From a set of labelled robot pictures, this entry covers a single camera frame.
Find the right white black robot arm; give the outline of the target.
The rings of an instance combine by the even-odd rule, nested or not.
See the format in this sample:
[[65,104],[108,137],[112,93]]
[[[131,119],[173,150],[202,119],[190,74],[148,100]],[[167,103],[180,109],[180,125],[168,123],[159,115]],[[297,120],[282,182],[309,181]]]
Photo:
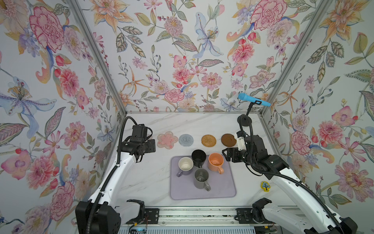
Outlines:
[[254,202],[247,217],[255,223],[271,221],[294,234],[355,234],[358,225],[331,210],[312,190],[299,181],[289,165],[278,155],[268,154],[258,135],[239,137],[237,147],[226,148],[226,161],[242,162],[253,173],[265,176],[297,205],[305,219],[294,215],[267,198]]

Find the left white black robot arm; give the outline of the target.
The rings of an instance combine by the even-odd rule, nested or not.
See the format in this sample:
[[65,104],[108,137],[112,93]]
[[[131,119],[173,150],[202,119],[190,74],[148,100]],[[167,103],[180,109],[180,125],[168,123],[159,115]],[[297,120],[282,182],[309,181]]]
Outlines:
[[78,232],[80,234],[117,234],[124,224],[135,226],[145,219],[143,201],[129,199],[119,201],[119,191],[126,177],[145,154],[155,152],[155,141],[143,124],[132,127],[132,135],[119,141],[117,157],[110,172],[88,201],[81,201],[76,207]]

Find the pink flower coaster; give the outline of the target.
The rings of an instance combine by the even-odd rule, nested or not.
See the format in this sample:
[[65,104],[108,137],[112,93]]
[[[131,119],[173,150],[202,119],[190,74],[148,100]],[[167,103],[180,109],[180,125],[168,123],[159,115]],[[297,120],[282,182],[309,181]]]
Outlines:
[[164,134],[159,134],[157,136],[157,146],[159,148],[172,149],[174,144],[178,142],[178,137],[171,131],[167,131]]

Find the brown wooden round coaster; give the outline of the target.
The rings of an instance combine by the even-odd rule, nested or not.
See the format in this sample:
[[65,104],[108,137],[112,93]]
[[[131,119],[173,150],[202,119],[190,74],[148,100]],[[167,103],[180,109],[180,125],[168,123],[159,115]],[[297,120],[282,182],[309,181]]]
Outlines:
[[237,140],[232,134],[223,134],[221,137],[221,142],[226,147],[234,147],[237,143]]

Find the orange mug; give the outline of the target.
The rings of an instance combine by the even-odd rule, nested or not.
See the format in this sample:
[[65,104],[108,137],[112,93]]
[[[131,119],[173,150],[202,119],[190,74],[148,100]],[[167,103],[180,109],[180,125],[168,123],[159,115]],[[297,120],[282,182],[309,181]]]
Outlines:
[[223,169],[223,164],[225,162],[224,157],[218,153],[212,153],[208,157],[208,168],[213,172],[218,172],[223,174],[225,171]]

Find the grey round patterned coaster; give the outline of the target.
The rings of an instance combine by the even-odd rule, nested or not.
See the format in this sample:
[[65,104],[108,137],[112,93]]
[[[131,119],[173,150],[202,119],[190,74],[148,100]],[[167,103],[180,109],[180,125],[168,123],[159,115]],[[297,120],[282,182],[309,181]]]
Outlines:
[[190,147],[194,143],[194,139],[189,134],[183,134],[179,137],[179,143],[184,147]]

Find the grey mug cream interior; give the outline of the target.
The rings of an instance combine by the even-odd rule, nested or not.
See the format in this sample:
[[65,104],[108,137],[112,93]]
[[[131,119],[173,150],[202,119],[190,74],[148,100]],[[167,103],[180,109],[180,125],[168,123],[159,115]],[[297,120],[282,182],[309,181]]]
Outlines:
[[193,160],[189,157],[183,157],[178,162],[179,171],[177,177],[187,176],[191,174],[194,167]]

